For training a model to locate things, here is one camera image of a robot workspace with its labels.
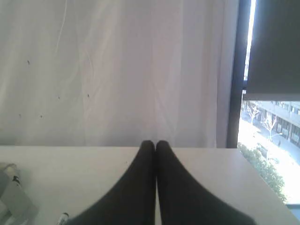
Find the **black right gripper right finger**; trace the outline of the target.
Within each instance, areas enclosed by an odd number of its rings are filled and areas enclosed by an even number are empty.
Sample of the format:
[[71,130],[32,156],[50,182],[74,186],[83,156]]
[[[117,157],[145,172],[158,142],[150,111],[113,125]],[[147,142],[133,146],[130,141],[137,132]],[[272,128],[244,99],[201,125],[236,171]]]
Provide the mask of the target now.
[[247,214],[203,187],[183,166],[170,144],[156,144],[157,187],[164,225],[254,225]]

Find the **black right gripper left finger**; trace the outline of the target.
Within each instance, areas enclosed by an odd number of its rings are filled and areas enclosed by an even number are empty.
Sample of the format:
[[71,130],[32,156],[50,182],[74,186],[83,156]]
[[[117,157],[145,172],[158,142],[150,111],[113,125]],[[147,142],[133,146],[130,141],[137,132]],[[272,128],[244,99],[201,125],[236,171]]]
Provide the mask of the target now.
[[156,207],[155,147],[143,141],[118,182],[69,225],[153,225]]

